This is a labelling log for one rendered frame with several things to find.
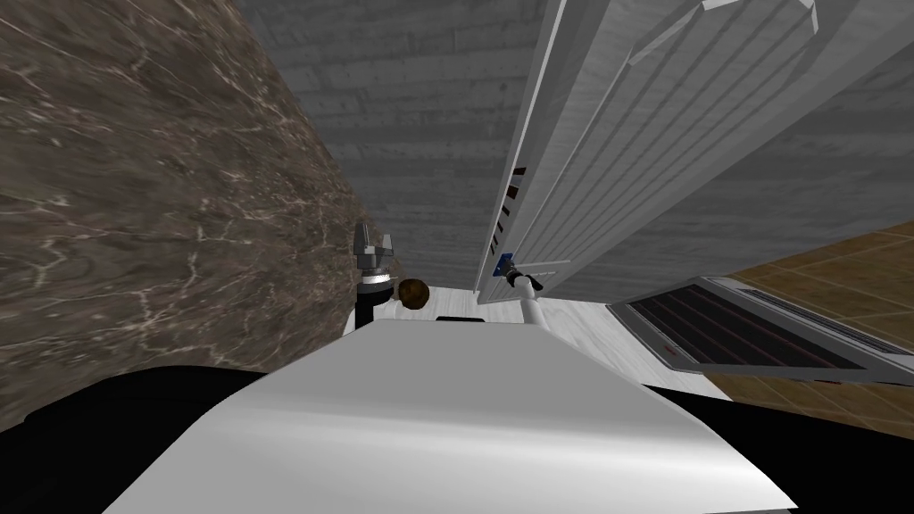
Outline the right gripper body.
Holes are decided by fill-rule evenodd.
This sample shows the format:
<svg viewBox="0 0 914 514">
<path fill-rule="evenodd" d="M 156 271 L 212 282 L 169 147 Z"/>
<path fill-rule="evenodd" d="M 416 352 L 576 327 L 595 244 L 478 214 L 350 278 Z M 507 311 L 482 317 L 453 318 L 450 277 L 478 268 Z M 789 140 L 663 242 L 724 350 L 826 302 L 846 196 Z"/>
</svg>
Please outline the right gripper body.
<svg viewBox="0 0 914 514">
<path fill-rule="evenodd" d="M 519 278 L 526 278 L 535 292 L 542 291 L 544 288 L 532 275 L 522 273 L 513 261 L 503 262 L 503 278 L 510 287 L 516 287 Z"/>
</svg>

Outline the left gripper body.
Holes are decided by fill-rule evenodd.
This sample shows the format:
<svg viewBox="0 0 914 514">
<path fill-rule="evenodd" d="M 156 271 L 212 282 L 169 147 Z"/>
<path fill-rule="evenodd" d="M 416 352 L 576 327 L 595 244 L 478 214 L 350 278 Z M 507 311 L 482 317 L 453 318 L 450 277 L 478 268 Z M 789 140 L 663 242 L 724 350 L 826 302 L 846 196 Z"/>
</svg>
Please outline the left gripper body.
<svg viewBox="0 0 914 514">
<path fill-rule="evenodd" d="M 356 267 L 364 277 L 388 275 L 395 254 L 391 248 L 375 245 L 356 246 Z"/>
</svg>

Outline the brown ball door knob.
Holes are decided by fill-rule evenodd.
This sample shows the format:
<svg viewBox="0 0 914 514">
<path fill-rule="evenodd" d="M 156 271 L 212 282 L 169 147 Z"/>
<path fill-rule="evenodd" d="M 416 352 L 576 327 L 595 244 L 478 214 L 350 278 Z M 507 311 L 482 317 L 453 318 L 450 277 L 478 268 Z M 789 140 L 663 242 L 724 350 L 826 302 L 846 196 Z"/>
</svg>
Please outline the brown ball door knob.
<svg viewBox="0 0 914 514">
<path fill-rule="evenodd" d="M 418 311 L 428 303 L 430 289 L 422 280 L 407 278 L 398 284 L 397 296 L 406 309 Z"/>
</svg>

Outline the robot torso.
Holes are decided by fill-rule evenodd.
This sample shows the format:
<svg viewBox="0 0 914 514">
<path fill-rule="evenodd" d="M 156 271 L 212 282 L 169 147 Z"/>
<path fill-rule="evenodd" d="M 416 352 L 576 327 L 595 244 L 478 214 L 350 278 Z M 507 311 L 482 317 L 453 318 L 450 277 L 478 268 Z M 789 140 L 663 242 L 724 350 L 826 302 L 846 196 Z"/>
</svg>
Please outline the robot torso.
<svg viewBox="0 0 914 514">
<path fill-rule="evenodd" d="M 204 413 L 104 514 L 719 514 L 794 502 L 537 325 L 379 319 Z"/>
</svg>

